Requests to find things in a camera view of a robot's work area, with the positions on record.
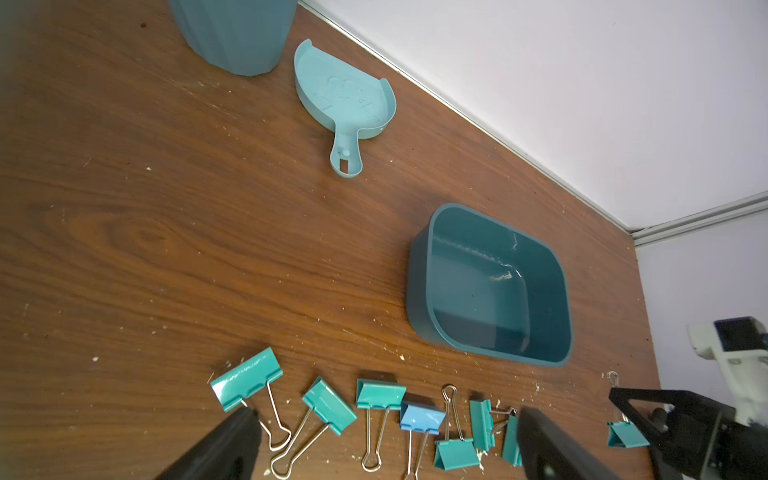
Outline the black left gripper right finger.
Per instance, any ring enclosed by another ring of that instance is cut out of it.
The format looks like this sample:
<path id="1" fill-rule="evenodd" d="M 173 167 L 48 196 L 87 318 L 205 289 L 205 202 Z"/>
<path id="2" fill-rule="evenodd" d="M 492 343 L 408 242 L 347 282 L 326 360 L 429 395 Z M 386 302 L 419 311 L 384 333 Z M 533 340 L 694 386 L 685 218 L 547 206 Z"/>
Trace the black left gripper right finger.
<path id="1" fill-rule="evenodd" d="M 517 440 L 527 479 L 619 479 L 541 410 L 525 407 L 518 419 Z"/>

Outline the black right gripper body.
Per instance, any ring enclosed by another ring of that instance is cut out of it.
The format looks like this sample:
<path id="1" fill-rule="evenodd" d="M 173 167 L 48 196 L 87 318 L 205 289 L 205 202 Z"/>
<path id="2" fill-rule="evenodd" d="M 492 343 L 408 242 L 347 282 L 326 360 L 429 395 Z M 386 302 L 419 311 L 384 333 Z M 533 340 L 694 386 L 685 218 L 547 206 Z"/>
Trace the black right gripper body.
<path id="1" fill-rule="evenodd" d="M 741 423 L 736 410 L 685 390 L 610 390 L 609 400 L 662 455 L 664 462 L 694 479 L 765 479 L 767 426 Z M 672 407 L 658 426 L 634 401 Z"/>

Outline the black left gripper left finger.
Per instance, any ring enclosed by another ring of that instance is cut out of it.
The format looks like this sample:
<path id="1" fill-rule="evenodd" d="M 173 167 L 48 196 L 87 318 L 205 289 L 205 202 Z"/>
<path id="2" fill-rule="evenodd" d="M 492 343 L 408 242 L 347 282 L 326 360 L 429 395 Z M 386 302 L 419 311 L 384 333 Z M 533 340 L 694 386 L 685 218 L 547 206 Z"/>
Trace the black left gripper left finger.
<path id="1" fill-rule="evenodd" d="M 237 409 L 156 479 L 250 479 L 262 440 L 259 420 L 257 410 Z"/>

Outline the teal binder clip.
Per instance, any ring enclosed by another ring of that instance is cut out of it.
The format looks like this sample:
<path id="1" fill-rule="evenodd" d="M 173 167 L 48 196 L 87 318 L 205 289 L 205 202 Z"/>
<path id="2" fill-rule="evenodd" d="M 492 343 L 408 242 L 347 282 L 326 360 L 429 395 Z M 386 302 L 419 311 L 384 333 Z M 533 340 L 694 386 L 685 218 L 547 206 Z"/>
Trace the teal binder clip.
<path id="1" fill-rule="evenodd" d="M 607 423 L 607 446 L 619 449 L 648 447 L 650 443 L 640 430 L 618 408 L 613 407 L 613 420 Z"/>
<path id="2" fill-rule="evenodd" d="M 489 452 L 496 445 L 495 436 L 504 429 L 517 410 L 493 410 L 489 400 L 470 400 L 472 439 L 478 451 Z"/>
<path id="3" fill-rule="evenodd" d="M 507 419 L 495 425 L 492 429 L 492 434 L 504 431 L 504 440 L 501 458 L 512 465 L 513 467 L 522 466 L 522 455 L 520 451 L 520 445 L 517 438 L 518 434 L 518 412 L 512 408 L 507 412 Z"/>
<path id="4" fill-rule="evenodd" d="M 452 425 L 456 429 L 456 438 L 451 437 L 451 429 L 445 430 L 443 440 L 435 442 L 434 466 L 444 471 L 478 467 L 480 460 L 474 448 L 473 439 L 466 438 L 457 408 L 458 390 L 455 385 L 446 384 L 442 390 L 446 411 L 453 415 Z"/>
<path id="5" fill-rule="evenodd" d="M 210 381 L 210 386 L 224 412 L 230 412 L 238 406 L 248 406 L 247 400 L 264 390 L 270 401 L 276 427 L 285 434 L 282 441 L 276 442 L 267 424 L 260 420 L 260 425 L 267 434 L 271 452 L 284 450 L 292 439 L 291 430 L 282 422 L 272 391 L 272 383 L 280 379 L 284 372 L 271 347 L 267 347 L 237 367 Z"/>
<path id="6" fill-rule="evenodd" d="M 401 409 L 407 388 L 396 382 L 358 378 L 356 383 L 355 407 L 365 413 L 366 451 L 361 459 L 362 469 L 366 473 L 375 473 L 381 469 L 381 448 L 390 414 Z M 372 412 L 382 411 L 383 417 L 375 446 L 372 446 Z"/>
<path id="7" fill-rule="evenodd" d="M 289 479 L 297 460 L 326 432 L 331 431 L 341 436 L 357 419 L 357 414 L 341 395 L 322 377 L 317 377 L 304 393 L 302 402 L 306 411 L 286 447 L 270 460 L 270 471 L 275 479 Z M 299 440 L 304 427 L 312 416 L 322 422 L 321 427 L 297 450 L 289 456 Z"/>

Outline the blue binder clip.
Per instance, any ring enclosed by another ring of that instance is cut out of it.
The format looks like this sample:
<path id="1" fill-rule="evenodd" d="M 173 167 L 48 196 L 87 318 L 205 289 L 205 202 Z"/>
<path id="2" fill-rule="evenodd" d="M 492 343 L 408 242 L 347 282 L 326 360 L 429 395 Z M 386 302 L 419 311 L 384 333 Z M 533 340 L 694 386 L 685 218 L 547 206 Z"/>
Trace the blue binder clip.
<path id="1" fill-rule="evenodd" d="M 405 479 L 418 479 L 419 470 L 423 463 L 427 443 L 433 436 L 439 434 L 446 414 L 437 407 L 412 401 L 404 401 L 401 405 L 399 427 L 408 433 L 407 466 Z M 413 460 L 413 435 L 421 435 L 421 442 Z"/>

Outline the teal plastic storage box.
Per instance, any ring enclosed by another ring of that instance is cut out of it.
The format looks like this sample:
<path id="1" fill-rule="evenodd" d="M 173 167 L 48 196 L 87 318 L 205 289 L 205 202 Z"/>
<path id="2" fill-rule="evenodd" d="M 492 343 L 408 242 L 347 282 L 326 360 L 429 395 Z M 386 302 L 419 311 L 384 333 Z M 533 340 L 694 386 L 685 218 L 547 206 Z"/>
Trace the teal plastic storage box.
<path id="1" fill-rule="evenodd" d="M 411 243 L 406 315 L 424 341 L 468 354 L 559 368 L 573 351 L 554 251 L 458 203 L 440 206 Z"/>

